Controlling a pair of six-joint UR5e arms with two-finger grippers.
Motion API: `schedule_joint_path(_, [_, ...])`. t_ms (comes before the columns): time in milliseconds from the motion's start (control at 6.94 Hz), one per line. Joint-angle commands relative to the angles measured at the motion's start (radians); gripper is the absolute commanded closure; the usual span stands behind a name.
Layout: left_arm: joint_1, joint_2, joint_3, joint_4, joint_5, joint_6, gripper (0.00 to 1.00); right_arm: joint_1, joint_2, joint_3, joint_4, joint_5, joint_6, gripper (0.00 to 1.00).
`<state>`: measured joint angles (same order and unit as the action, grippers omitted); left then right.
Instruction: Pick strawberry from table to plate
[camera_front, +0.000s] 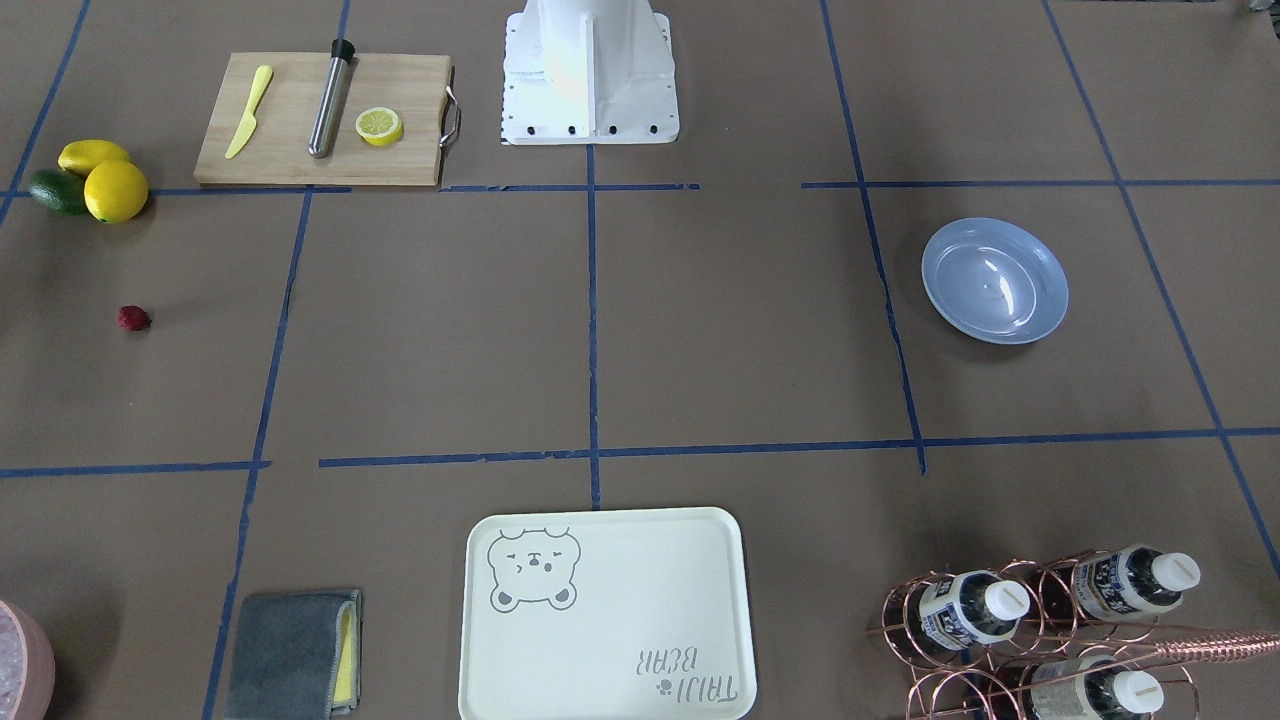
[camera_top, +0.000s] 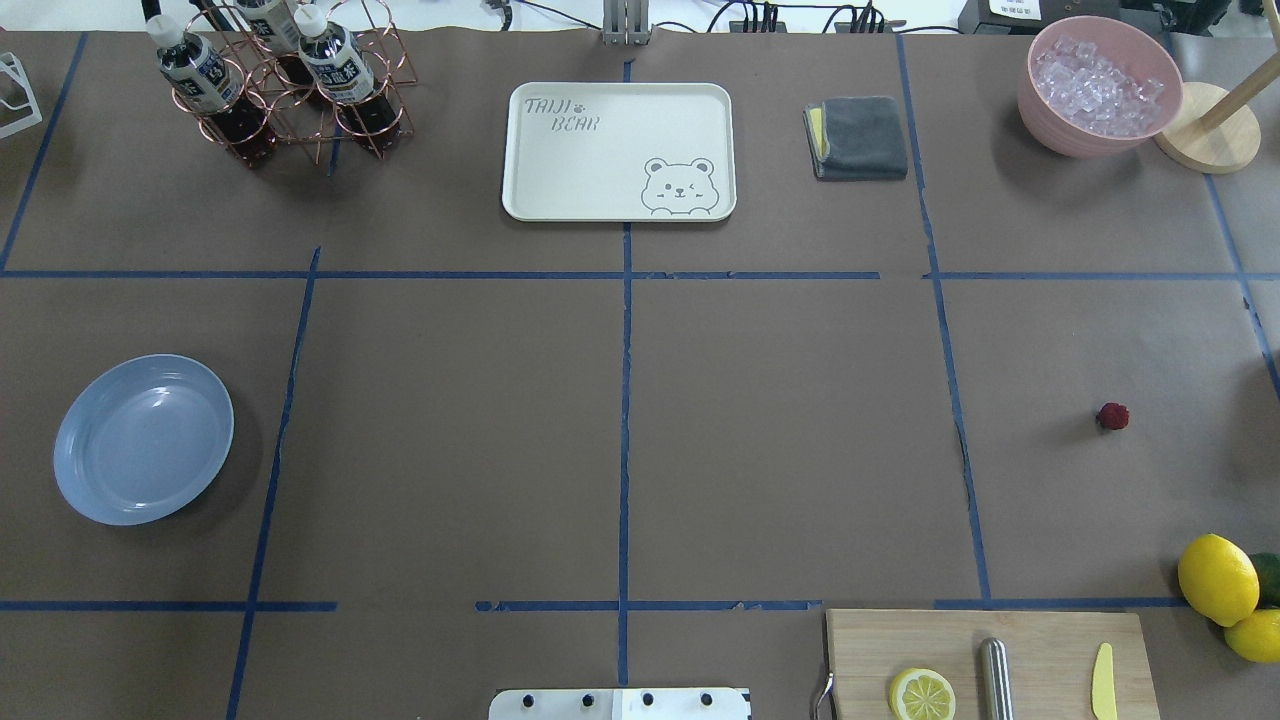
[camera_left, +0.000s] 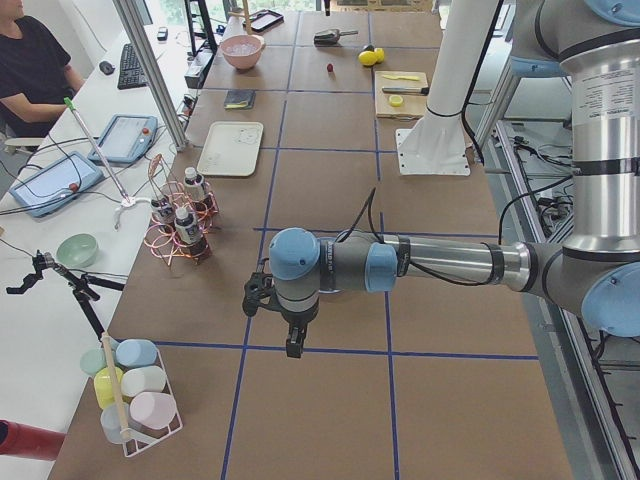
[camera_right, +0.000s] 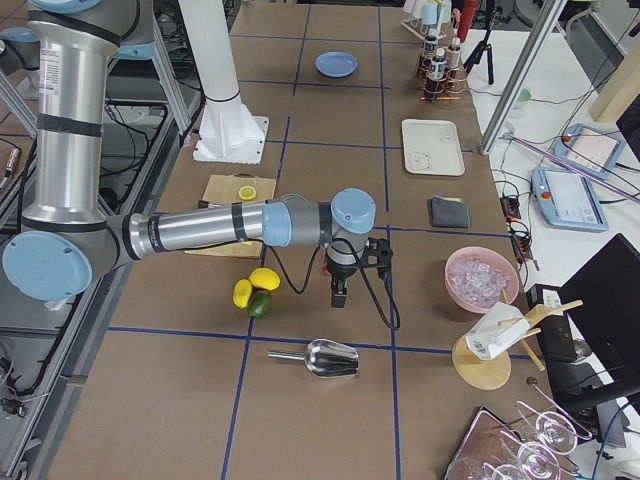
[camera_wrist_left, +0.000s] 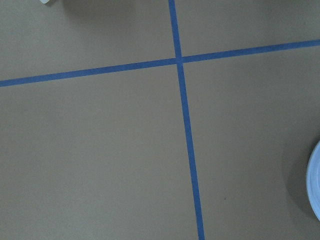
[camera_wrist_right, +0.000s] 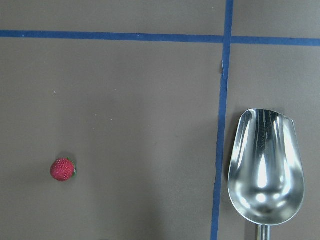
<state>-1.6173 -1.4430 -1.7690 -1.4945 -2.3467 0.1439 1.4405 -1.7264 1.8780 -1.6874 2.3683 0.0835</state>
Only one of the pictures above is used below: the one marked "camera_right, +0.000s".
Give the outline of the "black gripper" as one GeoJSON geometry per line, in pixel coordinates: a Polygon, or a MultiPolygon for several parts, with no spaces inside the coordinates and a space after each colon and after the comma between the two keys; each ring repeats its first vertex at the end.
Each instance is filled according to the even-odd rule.
{"type": "Polygon", "coordinates": [[[348,279],[358,270],[359,257],[348,245],[326,250],[326,269],[331,276],[331,307],[344,308],[348,297],[348,279]]]}

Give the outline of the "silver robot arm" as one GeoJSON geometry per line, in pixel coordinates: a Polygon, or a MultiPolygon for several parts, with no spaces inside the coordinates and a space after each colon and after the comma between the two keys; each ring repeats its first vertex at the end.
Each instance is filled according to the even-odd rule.
{"type": "Polygon", "coordinates": [[[107,66],[123,47],[151,38],[149,1],[34,1],[29,26],[40,41],[37,170],[22,230],[2,254],[9,282],[40,301],[84,292],[107,273],[164,252],[245,241],[323,248],[332,303],[374,242],[372,197],[359,189],[328,202],[295,195],[186,213],[107,216],[98,208],[107,66]]]}

